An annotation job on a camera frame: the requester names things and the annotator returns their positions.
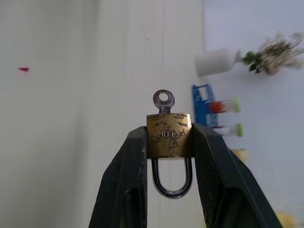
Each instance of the green cap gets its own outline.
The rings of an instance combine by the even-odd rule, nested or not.
[[[233,107],[235,112],[239,113],[241,111],[241,103],[238,98],[233,99]]]
[[[237,136],[238,137],[243,137],[244,136],[244,127],[243,124],[239,123],[236,125],[236,130],[237,130]]]

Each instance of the red mark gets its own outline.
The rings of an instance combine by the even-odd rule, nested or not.
[[[24,72],[28,72],[29,68],[28,67],[19,67],[18,70],[24,71]]]

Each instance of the key hole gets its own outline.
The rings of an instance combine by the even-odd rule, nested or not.
[[[158,96],[162,101],[167,101],[169,99],[169,96],[166,93],[161,93]]]

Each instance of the brass padlock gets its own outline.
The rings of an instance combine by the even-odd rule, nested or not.
[[[161,100],[161,94],[166,94],[168,99]],[[153,182],[161,195],[170,199],[180,198],[187,194],[192,184],[191,150],[187,148],[191,117],[190,114],[171,113],[175,98],[168,90],[157,91],[153,102],[159,108],[158,114],[147,116],[148,158],[152,159]],[[172,157],[185,159],[186,181],[176,191],[165,189],[159,177],[158,159]]]

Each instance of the white vase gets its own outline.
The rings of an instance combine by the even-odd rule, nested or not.
[[[235,51],[230,48],[223,48],[197,56],[195,65],[199,76],[206,76],[229,71],[236,62],[241,61],[241,50]]]

